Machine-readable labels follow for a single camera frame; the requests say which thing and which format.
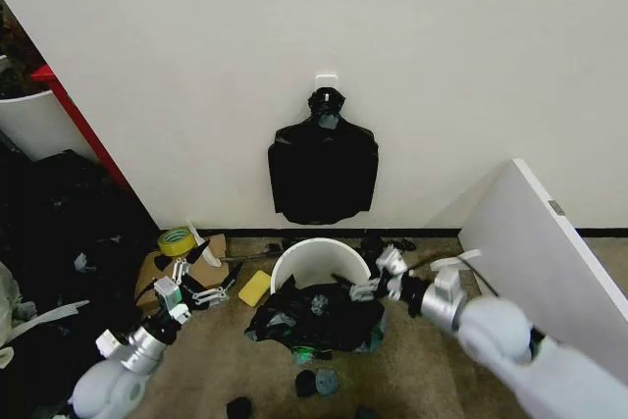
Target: white trash bin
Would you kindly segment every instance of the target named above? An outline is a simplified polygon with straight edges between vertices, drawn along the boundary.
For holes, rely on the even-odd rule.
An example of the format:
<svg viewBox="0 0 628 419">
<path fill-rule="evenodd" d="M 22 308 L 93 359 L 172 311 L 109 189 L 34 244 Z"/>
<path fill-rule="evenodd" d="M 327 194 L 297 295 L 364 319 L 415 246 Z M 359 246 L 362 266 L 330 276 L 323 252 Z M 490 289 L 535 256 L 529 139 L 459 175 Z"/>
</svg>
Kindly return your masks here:
<svg viewBox="0 0 628 419">
<path fill-rule="evenodd" d="M 279 258 L 271 277 L 271 293 L 294 275 L 297 288 L 331 284 L 332 274 L 345 277 L 354 284 L 363 284 L 371 277 L 364 259 L 342 242 L 325 237 L 303 240 Z"/>
</svg>

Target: beige carpet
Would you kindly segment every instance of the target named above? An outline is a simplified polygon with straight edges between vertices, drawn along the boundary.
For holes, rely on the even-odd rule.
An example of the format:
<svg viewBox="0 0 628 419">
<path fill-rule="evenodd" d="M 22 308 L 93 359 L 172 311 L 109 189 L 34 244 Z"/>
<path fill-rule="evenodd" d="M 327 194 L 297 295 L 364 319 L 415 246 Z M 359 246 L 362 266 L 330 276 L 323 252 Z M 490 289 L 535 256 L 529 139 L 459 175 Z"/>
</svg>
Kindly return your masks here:
<svg viewBox="0 0 628 419">
<path fill-rule="evenodd" d="M 232 239 L 229 252 L 254 253 L 270 240 Z M 460 252 L 453 238 L 415 242 L 418 250 L 406 254 L 409 263 Z M 618 284 L 628 287 L 628 240 L 589 239 L 587 243 Z M 380 418 L 525 417 L 512 393 L 489 371 L 469 360 L 455 340 L 420 318 L 409 318 L 403 303 L 386 302 L 389 330 L 380 349 L 370 354 L 335 353 L 331 361 L 298 367 L 282 345 L 247 339 L 243 331 L 254 309 L 239 301 L 236 293 L 258 269 L 270 274 L 274 262 L 246 262 L 230 302 L 194 313 L 167 351 L 133 419 L 225 418 L 227 402 L 241 395 L 251 399 L 256 419 L 348 419 L 359 404 L 374 409 Z M 477 292 L 468 275 L 463 283 Z M 318 367 L 338 372 L 339 391 L 327 397 L 297 397 L 296 374 Z"/>
</svg>

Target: cardboard piece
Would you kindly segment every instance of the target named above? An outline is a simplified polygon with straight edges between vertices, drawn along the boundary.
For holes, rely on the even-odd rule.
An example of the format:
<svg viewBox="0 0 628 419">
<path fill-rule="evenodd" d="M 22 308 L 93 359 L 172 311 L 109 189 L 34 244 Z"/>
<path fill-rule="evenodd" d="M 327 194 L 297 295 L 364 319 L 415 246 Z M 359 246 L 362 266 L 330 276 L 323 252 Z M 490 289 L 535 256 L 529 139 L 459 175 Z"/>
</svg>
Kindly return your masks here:
<svg viewBox="0 0 628 419">
<path fill-rule="evenodd" d="M 225 257 L 227 251 L 227 244 L 224 235 L 211 236 L 209 238 L 209 248 L 212 253 L 218 257 Z M 175 261 L 172 261 L 164 269 L 160 271 L 155 266 L 155 257 L 160 255 L 161 252 L 155 250 L 150 252 L 145 258 L 144 263 L 139 270 L 139 276 L 137 277 L 137 284 L 135 285 L 135 296 L 137 296 L 143 288 L 152 282 L 153 279 L 160 279 L 162 277 L 173 275 L 173 266 Z M 189 274 L 197 279 L 204 287 L 213 288 L 217 287 L 223 282 L 225 277 L 229 274 L 229 266 L 227 262 L 223 262 L 220 267 L 212 267 L 201 256 L 194 265 L 192 265 Z M 157 298 L 153 290 L 145 293 L 137 302 L 137 307 L 143 312 L 152 311 L 159 306 Z"/>
</svg>

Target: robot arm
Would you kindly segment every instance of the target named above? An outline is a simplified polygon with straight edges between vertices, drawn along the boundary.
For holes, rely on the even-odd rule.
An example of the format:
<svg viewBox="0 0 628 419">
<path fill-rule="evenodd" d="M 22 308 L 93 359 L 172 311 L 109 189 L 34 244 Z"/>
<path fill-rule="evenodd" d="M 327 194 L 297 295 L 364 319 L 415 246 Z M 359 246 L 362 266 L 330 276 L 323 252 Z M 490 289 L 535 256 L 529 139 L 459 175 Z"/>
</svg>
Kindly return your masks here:
<svg viewBox="0 0 628 419">
<path fill-rule="evenodd" d="M 455 336 L 473 360 L 515 393 L 532 417 L 628 417 L 628 388 L 582 352 L 547 336 L 533 339 L 535 329 L 516 304 L 496 296 L 467 302 L 458 271 L 449 267 L 433 283 L 411 277 L 393 247 L 377 265 L 382 277 L 375 294 L 387 292 L 392 299 L 406 301 L 411 316 L 420 314 Z"/>
<path fill-rule="evenodd" d="M 187 259 L 195 262 L 206 246 L 207 242 L 192 249 Z M 189 267 L 185 259 L 178 260 L 172 278 L 155 282 L 159 310 L 145 318 L 135 332 L 122 337 L 107 330 L 96 340 L 105 360 L 87 370 L 75 386 L 70 403 L 77 417 L 127 417 L 143 399 L 146 383 L 191 317 L 190 310 L 203 310 L 227 301 L 227 290 L 234 284 L 241 263 L 219 287 L 210 289 L 188 274 Z"/>
</svg>

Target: tape roll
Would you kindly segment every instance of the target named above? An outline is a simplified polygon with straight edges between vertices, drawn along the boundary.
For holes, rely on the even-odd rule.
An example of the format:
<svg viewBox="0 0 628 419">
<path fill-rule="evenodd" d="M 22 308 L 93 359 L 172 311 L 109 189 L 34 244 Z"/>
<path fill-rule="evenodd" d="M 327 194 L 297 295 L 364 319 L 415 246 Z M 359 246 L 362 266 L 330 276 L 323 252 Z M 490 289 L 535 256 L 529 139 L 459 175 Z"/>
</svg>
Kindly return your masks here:
<svg viewBox="0 0 628 419">
<path fill-rule="evenodd" d="M 179 257 L 196 247 L 196 240 L 188 228 L 181 227 L 171 229 L 160 235 L 157 244 L 162 254 L 169 257 Z"/>
</svg>

